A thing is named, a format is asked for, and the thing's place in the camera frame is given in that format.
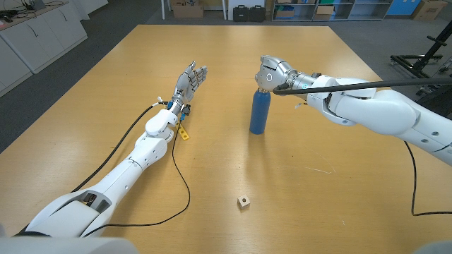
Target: blue bottle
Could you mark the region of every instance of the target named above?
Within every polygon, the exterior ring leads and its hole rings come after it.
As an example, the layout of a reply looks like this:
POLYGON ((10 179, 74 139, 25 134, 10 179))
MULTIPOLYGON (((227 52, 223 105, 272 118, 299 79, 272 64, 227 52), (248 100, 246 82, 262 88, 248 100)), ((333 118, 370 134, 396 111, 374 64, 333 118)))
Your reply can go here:
POLYGON ((262 134, 266 129, 268 109, 270 108, 270 93, 261 88, 254 93, 253 109, 251 110, 251 123, 249 130, 256 135, 262 134))

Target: metal stand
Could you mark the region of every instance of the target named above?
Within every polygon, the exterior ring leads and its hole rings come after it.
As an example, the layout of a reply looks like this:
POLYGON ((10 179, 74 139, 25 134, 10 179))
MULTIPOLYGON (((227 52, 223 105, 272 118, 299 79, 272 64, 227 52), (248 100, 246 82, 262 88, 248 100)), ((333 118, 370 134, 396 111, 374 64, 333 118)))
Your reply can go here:
POLYGON ((433 46, 429 49, 429 51, 425 55, 401 55, 401 56, 391 56, 391 59, 395 61, 397 64, 400 64, 407 71, 411 72, 411 74, 415 75, 418 78, 430 78, 429 75, 424 73, 422 69, 429 63, 430 59, 439 60, 443 56, 442 55, 434 55, 441 46, 446 46, 447 43, 445 41, 449 36, 452 35, 452 21, 444 28, 444 30, 438 35, 437 38, 433 38, 432 36, 427 36, 428 39, 435 42, 433 46), (415 64, 411 64, 407 59, 417 59, 415 64))
MULTIPOLYGON (((400 64, 407 71, 411 72, 411 74, 415 75, 418 78, 431 78, 429 75, 424 73, 422 69, 429 63, 430 59, 435 59, 438 61, 443 56, 435 55, 441 46, 446 46, 447 43, 445 41, 452 35, 452 21, 444 28, 444 30, 438 35, 437 38, 433 38, 432 36, 427 36, 429 40, 435 42, 433 46, 429 49, 429 51, 425 55, 401 55, 401 56, 391 56, 391 59, 400 64), (415 64, 411 64, 407 59, 417 59, 415 64)), ((420 96, 423 93, 427 94, 423 98, 416 101, 419 105, 441 115, 447 117, 452 111, 452 87, 440 86, 440 85, 424 85, 422 88, 416 93, 416 95, 420 96)))

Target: shelf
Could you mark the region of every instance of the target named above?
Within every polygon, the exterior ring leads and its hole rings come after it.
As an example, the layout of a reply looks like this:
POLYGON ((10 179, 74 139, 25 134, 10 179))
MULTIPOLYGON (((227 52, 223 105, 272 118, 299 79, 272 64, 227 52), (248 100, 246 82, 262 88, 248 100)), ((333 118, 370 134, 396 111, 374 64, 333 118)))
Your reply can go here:
POLYGON ((287 21, 287 22, 293 22, 293 21, 311 21, 312 20, 312 16, 295 16, 294 18, 291 19, 279 19, 279 18, 274 18, 273 21, 287 21))
POLYGON ((391 4, 387 0, 356 0, 356 4, 391 4))
POLYGON ((333 5, 333 4, 353 4, 353 1, 351 0, 334 0, 331 4, 323 4, 319 2, 319 5, 333 5))
POLYGON ((276 6, 277 5, 282 5, 282 6, 302 6, 302 5, 306 5, 306 6, 309 6, 309 5, 316 5, 316 4, 275 4, 276 6))
POLYGON ((382 20, 390 4, 358 4, 353 6, 350 20, 382 20))
POLYGON ((299 0, 291 0, 293 4, 277 4, 274 6, 293 6, 295 17, 292 19, 276 19, 273 21, 345 21, 345 20, 383 20, 393 0, 333 0, 333 3, 320 3, 321 0, 308 0, 313 4, 296 4, 299 0), (318 6, 334 6, 334 13, 328 20, 316 20, 315 10, 318 6))
POLYGON ((348 18, 350 21, 371 21, 371 20, 383 20, 383 18, 376 16, 366 16, 366 15, 350 15, 348 18))

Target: yellow object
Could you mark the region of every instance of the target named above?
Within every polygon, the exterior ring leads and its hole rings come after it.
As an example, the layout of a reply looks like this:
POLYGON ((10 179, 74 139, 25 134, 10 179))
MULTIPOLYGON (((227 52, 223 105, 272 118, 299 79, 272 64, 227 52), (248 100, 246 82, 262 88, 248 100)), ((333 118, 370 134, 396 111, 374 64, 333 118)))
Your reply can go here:
POLYGON ((190 138, 189 134, 185 131, 185 129, 182 125, 179 127, 179 124, 180 124, 180 122, 176 123, 176 128, 179 129, 179 135, 181 136, 181 138, 183 140, 188 140, 190 138))

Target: robotic arm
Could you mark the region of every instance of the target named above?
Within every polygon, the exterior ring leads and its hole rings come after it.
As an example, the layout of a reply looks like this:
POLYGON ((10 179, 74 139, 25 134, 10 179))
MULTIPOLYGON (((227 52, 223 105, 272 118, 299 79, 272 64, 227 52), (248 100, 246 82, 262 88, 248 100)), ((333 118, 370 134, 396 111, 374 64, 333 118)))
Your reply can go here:
MULTIPOLYGON (((171 127, 176 126, 178 115, 182 114, 183 120, 189 114, 188 103, 207 75, 207 67, 194 71, 195 65, 195 62, 191 63, 180 75, 171 102, 146 123, 145 132, 126 159, 94 186, 63 195, 48 204, 25 232, 53 237, 83 237, 107 224, 141 173, 165 155, 167 144, 174 135, 171 127)), ((103 230, 89 236, 99 236, 103 230)))
MULTIPOLYGON (((298 72, 288 62, 273 56, 261 57, 255 76, 266 91, 335 87, 368 83, 358 78, 332 78, 298 72)), ((421 107, 394 90, 376 88, 295 95, 319 110, 330 121, 353 126, 357 123, 382 134, 393 135, 418 146, 452 166, 452 121, 421 107)))

